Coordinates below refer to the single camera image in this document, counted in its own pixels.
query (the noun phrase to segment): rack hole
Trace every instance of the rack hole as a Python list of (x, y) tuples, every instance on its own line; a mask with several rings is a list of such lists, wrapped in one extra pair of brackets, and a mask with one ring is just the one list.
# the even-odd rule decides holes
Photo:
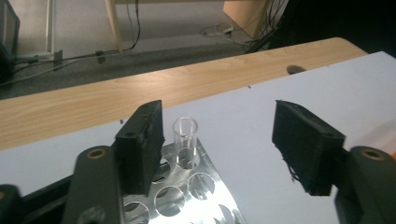
[(125, 221), (128, 224), (148, 224), (149, 210), (142, 203), (128, 203), (124, 206)]
[(177, 153), (177, 165), (185, 170), (196, 167), (199, 162), (199, 156), (194, 149), (185, 147)]
[(198, 200), (207, 200), (215, 192), (215, 181), (207, 174), (196, 174), (190, 178), (189, 192)]
[(219, 219), (215, 218), (216, 223), (236, 224), (233, 214), (226, 206), (221, 204), (219, 208), (221, 210), (221, 217)]
[(166, 187), (161, 189), (155, 197), (155, 207), (161, 215), (173, 217), (180, 213), (184, 206), (184, 195), (180, 189)]

